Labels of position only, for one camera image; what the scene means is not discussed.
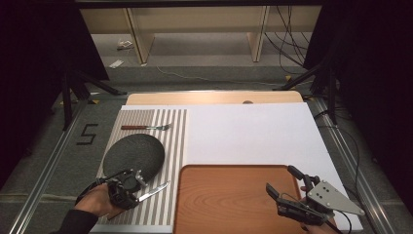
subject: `gray floor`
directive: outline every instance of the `gray floor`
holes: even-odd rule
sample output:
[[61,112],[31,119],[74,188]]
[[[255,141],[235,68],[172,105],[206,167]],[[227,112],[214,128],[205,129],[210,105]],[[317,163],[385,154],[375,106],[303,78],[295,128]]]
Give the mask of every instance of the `gray floor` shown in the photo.
[[[274,35],[271,39],[281,45]],[[300,46],[306,46],[307,41],[300,33],[294,34],[294,39]],[[128,92],[153,91],[187,91],[187,90],[272,90],[285,82],[287,73],[303,72],[304,69],[287,58],[280,59],[279,53],[267,39],[264,40],[261,60],[252,62],[243,33],[208,33],[208,34],[159,34],[156,35],[151,56],[142,66],[137,62],[134,50],[117,51],[119,40],[131,40],[128,35],[94,35],[96,46],[105,66],[117,59],[124,63],[118,68],[107,68],[112,87]],[[295,52],[284,45],[290,55]],[[311,79],[296,87],[302,95],[308,95]],[[90,86],[91,92],[101,92]],[[38,177],[49,158],[54,153],[59,142],[63,126],[63,109],[60,97],[54,106],[55,114],[44,124],[32,145],[32,154],[21,159],[10,179],[0,191],[0,233],[8,233],[24,201],[35,186]],[[124,97],[111,97],[103,94],[99,103],[89,103],[83,107],[83,112],[74,128],[73,135],[65,145],[65,152],[56,166],[56,170],[35,210],[25,233],[48,233],[59,227],[59,222],[65,212],[73,205],[75,197],[87,181],[93,181],[106,140],[109,138],[117,111],[124,104]],[[321,112],[319,101],[306,100],[314,115]],[[350,152],[360,157],[359,169],[368,181],[369,187],[377,197],[379,205],[389,219],[394,233],[412,233],[413,217],[404,207],[392,186],[382,173],[380,167],[371,158],[372,155],[365,145],[364,139],[351,120],[345,106],[338,98],[338,126],[343,131],[343,138]],[[328,124],[327,116],[320,116],[319,126]],[[98,137],[94,146],[83,147],[77,142],[85,124],[98,124],[95,131]],[[346,166],[342,152],[331,136],[331,129],[320,127],[319,131],[330,152],[334,165],[343,184],[354,189],[354,180]],[[364,231],[373,233],[368,219],[361,219]]]

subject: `black cable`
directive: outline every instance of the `black cable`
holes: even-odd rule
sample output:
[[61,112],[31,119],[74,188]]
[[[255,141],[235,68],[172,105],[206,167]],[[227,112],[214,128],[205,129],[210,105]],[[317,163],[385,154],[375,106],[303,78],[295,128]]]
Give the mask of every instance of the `black cable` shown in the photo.
[[271,39],[270,37],[267,35],[267,33],[264,33],[264,35],[267,37],[268,41],[270,41],[271,45],[273,45],[274,48],[276,48],[279,51],[279,64],[280,64],[280,68],[285,71],[288,74],[296,74],[296,75],[300,75],[302,73],[297,73],[297,72],[290,72],[285,70],[285,68],[282,66],[282,55],[285,56],[286,58],[290,59],[291,61],[295,62],[296,64],[298,64],[299,66],[303,66],[303,64],[301,64],[299,61],[295,60],[294,58],[292,58],[289,54],[287,54],[286,52],[284,52],[282,50],[282,48],[278,47]]
[[[349,190],[353,195],[355,195],[356,199],[358,200],[358,202],[360,203],[362,208],[366,211],[366,208],[365,208],[364,204],[361,202],[361,199],[359,198],[358,187],[357,187],[360,155],[359,155],[359,150],[358,150],[358,146],[357,146],[357,142],[356,142],[355,138],[350,133],[348,133],[347,131],[344,131],[343,129],[339,129],[338,127],[318,126],[318,128],[319,129],[320,128],[329,128],[329,129],[339,130],[340,132],[343,132],[343,133],[347,134],[352,139],[353,143],[355,144],[356,151],[357,151],[357,165],[356,165],[356,176],[355,176],[355,189],[356,189],[356,192],[351,190],[350,188],[348,188],[345,185],[343,185],[343,186],[344,186],[345,189]],[[370,227],[372,228],[373,233],[377,233],[373,223],[370,220],[370,217],[368,215],[366,215],[365,217],[366,217],[367,222],[369,223]]]
[[353,226],[352,226],[352,222],[350,221],[349,217],[346,214],[344,214],[343,212],[339,212],[339,211],[337,211],[337,212],[341,213],[341,215],[343,215],[347,219],[347,221],[349,222],[349,232],[347,234],[352,233]]
[[268,41],[270,41],[271,45],[273,45],[274,48],[276,48],[280,54],[282,54],[283,56],[285,56],[286,58],[290,59],[291,61],[295,62],[297,65],[299,66],[303,66],[302,63],[300,63],[299,61],[297,61],[296,59],[292,58],[289,54],[287,54],[286,52],[284,52],[280,47],[278,47],[271,39],[270,37],[267,35],[267,33],[264,33],[265,36],[267,37]]
[[304,35],[303,32],[301,32],[301,35],[303,35],[304,39],[307,41],[307,43],[310,43],[309,39],[307,39],[306,35]]
[[[277,34],[277,32],[274,32],[274,34],[276,34],[277,38],[279,38],[282,41],[282,38],[279,36],[279,34]],[[291,44],[291,43],[286,42],[286,41],[284,41],[284,43],[287,44],[288,46],[295,46],[294,44]],[[303,49],[303,50],[306,50],[306,51],[308,50],[307,48],[302,47],[302,46],[296,45],[296,47],[298,47],[300,49]]]
[[280,8],[279,8],[278,6],[277,6],[277,11],[279,12],[280,17],[281,17],[281,19],[282,19],[282,23],[283,23],[283,25],[284,25],[284,27],[285,27],[285,34],[284,34],[284,39],[283,39],[283,41],[285,41],[286,35],[288,34],[289,37],[291,38],[292,44],[294,44],[295,54],[297,55],[298,59],[301,61],[300,56],[298,55],[296,49],[298,49],[298,52],[300,53],[300,55],[301,55],[303,58],[304,58],[304,56],[303,56],[303,54],[301,53],[300,49],[297,48],[298,45],[297,45],[297,43],[295,42],[294,37],[292,36],[292,33],[291,33],[291,14],[292,14],[291,6],[288,6],[288,23],[285,22],[285,20],[284,20],[284,18],[283,18],[283,16],[282,16],[282,13],[281,13],[281,11],[280,11]]

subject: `wooden panel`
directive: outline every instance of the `wooden panel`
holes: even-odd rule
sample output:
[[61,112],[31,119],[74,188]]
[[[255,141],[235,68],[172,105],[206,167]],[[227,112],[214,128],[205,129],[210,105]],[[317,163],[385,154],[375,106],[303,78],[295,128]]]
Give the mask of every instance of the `wooden panel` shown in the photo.
[[135,8],[140,33],[260,32],[263,7]]
[[130,34],[123,9],[81,9],[91,34]]
[[173,233],[306,233],[299,222],[277,214],[277,204],[265,189],[267,182],[300,199],[297,181],[286,166],[184,167]]
[[277,92],[175,92],[133,94],[128,97],[127,105],[158,104],[241,104],[253,103],[285,103],[302,102],[303,99],[295,91]]
[[131,8],[125,9],[125,15],[127,16],[128,25],[131,29],[131,39],[133,44],[136,45],[134,50],[137,54],[139,63],[143,64],[148,60],[149,51],[155,39],[155,35],[153,33],[140,33],[136,18],[132,16],[132,10],[133,9]]
[[263,7],[263,11],[261,14],[261,29],[259,32],[248,32],[246,37],[248,38],[248,44],[251,49],[251,56],[252,61],[259,61],[261,57],[261,49],[262,49],[262,42],[263,42],[263,31],[265,31],[265,27],[268,20],[268,15],[270,12],[270,7]]

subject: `wooden tray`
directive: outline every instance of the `wooden tray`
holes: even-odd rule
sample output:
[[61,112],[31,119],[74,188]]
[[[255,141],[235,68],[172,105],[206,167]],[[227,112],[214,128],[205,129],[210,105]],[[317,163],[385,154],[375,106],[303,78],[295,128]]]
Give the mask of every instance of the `wooden tray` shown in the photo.
[[277,204],[265,190],[267,182],[280,193],[300,198],[297,181],[286,166],[185,166],[173,233],[306,233],[297,221],[277,214]]

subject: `robotic arm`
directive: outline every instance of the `robotic arm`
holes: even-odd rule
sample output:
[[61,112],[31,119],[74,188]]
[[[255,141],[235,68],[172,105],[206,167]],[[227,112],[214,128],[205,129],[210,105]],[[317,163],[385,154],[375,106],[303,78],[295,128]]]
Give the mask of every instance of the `robotic arm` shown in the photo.
[[323,225],[334,217],[333,211],[364,215],[361,208],[327,181],[320,180],[318,176],[304,175],[293,166],[288,166],[287,169],[297,179],[304,180],[306,199],[303,202],[286,200],[267,183],[266,191],[276,201],[279,215],[308,225]]

